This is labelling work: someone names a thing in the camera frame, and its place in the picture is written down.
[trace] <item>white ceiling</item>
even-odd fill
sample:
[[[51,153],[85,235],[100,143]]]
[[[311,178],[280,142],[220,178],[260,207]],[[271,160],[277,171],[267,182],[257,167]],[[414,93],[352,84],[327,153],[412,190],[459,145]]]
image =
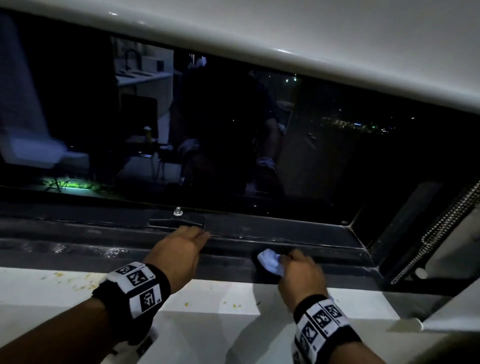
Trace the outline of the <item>white ceiling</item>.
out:
[[[480,113],[472,0],[0,0],[0,6]]]

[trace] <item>cleaning rag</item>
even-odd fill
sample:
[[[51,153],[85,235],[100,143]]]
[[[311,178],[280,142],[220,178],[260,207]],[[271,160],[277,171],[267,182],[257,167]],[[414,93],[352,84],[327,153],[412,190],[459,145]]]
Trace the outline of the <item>cleaning rag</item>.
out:
[[[283,277],[283,266],[280,264],[280,254],[272,249],[265,249],[257,256],[260,264],[270,273]]]

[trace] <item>metal chain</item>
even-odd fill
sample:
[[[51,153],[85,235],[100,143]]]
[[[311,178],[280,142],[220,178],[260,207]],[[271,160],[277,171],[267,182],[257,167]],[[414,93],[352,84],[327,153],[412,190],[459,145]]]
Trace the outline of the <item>metal chain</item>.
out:
[[[436,245],[444,240],[453,227],[462,219],[475,205],[480,202],[480,181],[477,182],[453,207],[442,216],[442,218],[421,238],[421,247],[417,255],[398,273],[390,284],[397,284],[412,268]]]

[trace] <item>screw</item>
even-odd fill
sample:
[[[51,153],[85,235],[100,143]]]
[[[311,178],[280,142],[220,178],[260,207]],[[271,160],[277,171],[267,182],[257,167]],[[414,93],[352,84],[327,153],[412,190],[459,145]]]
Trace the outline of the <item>screw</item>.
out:
[[[173,215],[175,216],[182,216],[183,215],[183,211],[181,210],[181,207],[177,207],[175,209],[175,211],[173,211]]]

